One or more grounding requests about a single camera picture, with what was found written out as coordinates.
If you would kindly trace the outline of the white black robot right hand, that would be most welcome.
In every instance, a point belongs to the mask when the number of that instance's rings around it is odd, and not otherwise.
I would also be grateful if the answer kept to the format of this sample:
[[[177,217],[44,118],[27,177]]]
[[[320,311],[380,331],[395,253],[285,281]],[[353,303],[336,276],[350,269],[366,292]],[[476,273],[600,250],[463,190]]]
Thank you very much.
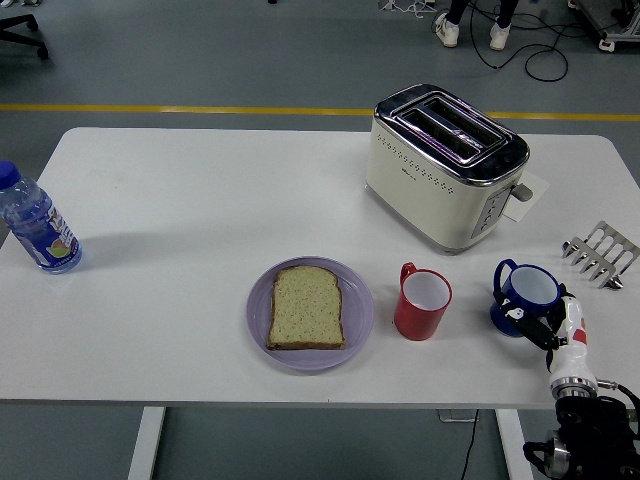
[[[587,365],[587,333],[580,302],[560,284],[560,298],[545,317],[536,318],[504,293],[493,292],[498,312],[510,327],[546,352],[549,387],[555,400],[596,398],[597,379]]]

